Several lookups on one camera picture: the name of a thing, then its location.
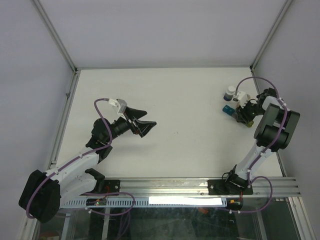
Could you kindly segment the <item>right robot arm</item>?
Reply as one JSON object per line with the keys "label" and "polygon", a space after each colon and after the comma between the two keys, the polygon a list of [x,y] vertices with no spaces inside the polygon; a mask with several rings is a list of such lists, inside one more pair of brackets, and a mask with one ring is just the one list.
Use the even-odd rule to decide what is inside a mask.
{"label": "right robot arm", "polygon": [[273,153],[289,145],[301,116],[300,113],[288,109],[273,88],[265,89],[253,100],[248,99],[244,92],[239,92],[235,95],[235,101],[236,108],[226,105],[223,111],[237,123],[250,128],[255,117],[262,118],[254,132],[254,145],[245,158],[222,179],[221,191],[229,195],[244,193],[262,163]]}

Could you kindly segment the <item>weekly pill organizer strip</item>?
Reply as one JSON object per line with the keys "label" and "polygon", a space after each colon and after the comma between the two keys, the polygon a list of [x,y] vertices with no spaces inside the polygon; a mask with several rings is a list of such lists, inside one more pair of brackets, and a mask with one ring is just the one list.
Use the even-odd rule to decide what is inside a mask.
{"label": "weekly pill organizer strip", "polygon": [[241,123],[244,124],[246,127],[251,128],[254,124],[253,120],[245,120],[243,117],[241,117],[234,108],[225,105],[222,109],[222,111],[224,113],[226,113],[227,115],[231,116],[232,118],[234,118],[236,120],[237,123]]}

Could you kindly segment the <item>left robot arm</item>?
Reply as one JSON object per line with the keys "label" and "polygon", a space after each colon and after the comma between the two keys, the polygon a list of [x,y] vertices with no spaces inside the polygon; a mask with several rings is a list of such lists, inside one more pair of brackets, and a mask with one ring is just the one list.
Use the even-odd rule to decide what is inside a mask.
{"label": "left robot arm", "polygon": [[145,115],[144,110],[126,106],[112,123],[100,117],[93,123],[89,141],[76,156],[52,169],[34,170],[18,201],[26,216],[46,223],[62,205],[75,197],[86,193],[101,194],[105,176],[96,170],[97,165],[110,154],[113,140],[125,132],[143,138],[156,126],[155,121],[142,120]]}

